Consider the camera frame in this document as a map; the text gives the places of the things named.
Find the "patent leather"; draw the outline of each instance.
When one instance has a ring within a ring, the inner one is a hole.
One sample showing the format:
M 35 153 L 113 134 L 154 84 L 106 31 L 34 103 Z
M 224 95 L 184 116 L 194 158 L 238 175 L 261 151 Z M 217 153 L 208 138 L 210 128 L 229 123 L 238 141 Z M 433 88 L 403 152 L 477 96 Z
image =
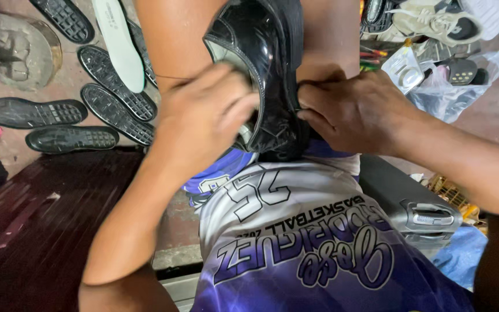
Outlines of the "patent leather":
M 301 149 L 297 147 L 301 145 L 301 124 L 295 115 L 299 109 L 295 69 L 299 63 L 291 68 L 293 47 L 287 28 L 283 17 L 267 2 L 232 0 L 218 12 L 204 36 L 204 41 L 236 53 L 259 88 L 260 111 L 253 136 L 245 146 L 239 144 L 237 148 L 288 154 Z

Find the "black leather shoe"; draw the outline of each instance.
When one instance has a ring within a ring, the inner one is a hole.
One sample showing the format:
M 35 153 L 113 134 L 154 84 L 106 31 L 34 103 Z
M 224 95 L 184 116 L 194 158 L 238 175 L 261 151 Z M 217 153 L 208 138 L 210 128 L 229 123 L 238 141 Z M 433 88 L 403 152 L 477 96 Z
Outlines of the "black leather shoe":
M 269 152 L 269 160 L 300 157 L 308 126 L 296 116 L 295 70 L 303 53 L 299 0 L 230 0 L 211 23 L 204 43 L 213 62 L 233 64 L 260 93 L 260 107 L 240 129 L 234 147 Z

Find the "hand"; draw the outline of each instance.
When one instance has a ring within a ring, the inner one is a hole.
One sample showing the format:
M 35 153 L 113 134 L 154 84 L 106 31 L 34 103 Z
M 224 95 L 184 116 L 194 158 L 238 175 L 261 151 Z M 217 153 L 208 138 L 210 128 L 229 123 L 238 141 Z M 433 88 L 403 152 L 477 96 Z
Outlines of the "hand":
M 207 169 L 228 149 L 260 97 L 226 64 L 213 65 L 165 93 L 147 161 L 159 162 L 180 184 Z
M 397 156 L 399 136 L 419 120 L 432 119 L 415 108 L 383 71 L 345 80 L 342 72 L 328 81 L 303 84 L 298 117 L 336 151 Z

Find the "black shoe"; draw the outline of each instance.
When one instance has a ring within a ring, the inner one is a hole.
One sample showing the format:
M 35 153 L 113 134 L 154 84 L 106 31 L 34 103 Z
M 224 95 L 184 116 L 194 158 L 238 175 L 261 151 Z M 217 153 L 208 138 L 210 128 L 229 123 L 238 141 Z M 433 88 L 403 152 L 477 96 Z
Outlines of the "black shoe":
M 7 128 L 76 124 L 86 117 L 86 106 L 72 99 L 37 103 L 21 98 L 0 98 L 0 126 Z
M 37 152 L 62 154 L 72 151 L 111 149 L 119 134 L 109 127 L 73 125 L 36 129 L 26 136 L 26 145 Z
M 278 160 L 301 156 L 308 126 L 297 118 L 295 70 L 303 53 L 299 0 L 230 0 L 204 36 L 213 62 L 245 72 L 261 95 L 258 112 L 234 147 L 273 152 Z

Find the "red wooden surface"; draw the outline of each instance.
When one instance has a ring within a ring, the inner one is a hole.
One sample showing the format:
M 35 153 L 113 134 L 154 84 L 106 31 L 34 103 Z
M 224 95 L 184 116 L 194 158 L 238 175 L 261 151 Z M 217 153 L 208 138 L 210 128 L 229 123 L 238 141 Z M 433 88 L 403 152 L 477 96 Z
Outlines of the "red wooden surface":
M 42 157 L 0 188 L 0 311 L 78 308 L 92 238 L 142 158 L 115 150 Z

